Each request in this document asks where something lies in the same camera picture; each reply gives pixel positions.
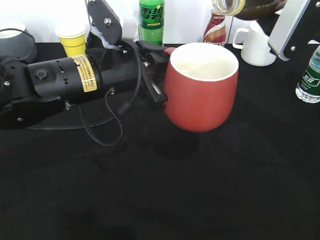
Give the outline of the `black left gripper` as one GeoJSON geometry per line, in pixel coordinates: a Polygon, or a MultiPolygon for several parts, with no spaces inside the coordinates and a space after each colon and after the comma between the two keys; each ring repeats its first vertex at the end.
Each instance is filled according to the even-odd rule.
{"type": "Polygon", "coordinates": [[[149,63],[141,60],[148,60],[150,54],[168,60],[175,47],[122,40],[122,20],[132,17],[138,20],[124,0],[88,0],[86,10],[89,22],[86,55],[92,62],[97,83],[97,89],[87,93],[86,98],[95,100],[110,89],[119,93],[140,86],[139,96],[152,110],[164,109],[168,97],[153,82],[149,63]]]}

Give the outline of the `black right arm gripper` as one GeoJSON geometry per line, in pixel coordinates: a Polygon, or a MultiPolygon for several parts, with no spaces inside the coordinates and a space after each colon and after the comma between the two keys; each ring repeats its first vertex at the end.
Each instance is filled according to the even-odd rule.
{"type": "Polygon", "coordinates": [[[318,0],[283,0],[280,14],[257,20],[269,36],[271,52],[287,62],[303,52],[306,45],[320,40],[320,2],[318,0]]]}

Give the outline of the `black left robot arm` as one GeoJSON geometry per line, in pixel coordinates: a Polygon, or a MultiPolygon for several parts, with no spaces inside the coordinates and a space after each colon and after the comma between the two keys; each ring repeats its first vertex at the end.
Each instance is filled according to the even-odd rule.
{"type": "Polygon", "coordinates": [[[84,54],[29,64],[0,58],[0,127],[36,127],[73,105],[133,91],[156,109],[168,98],[158,89],[169,63],[167,47],[125,38],[116,9],[105,0],[87,1],[91,18],[84,54]]]}

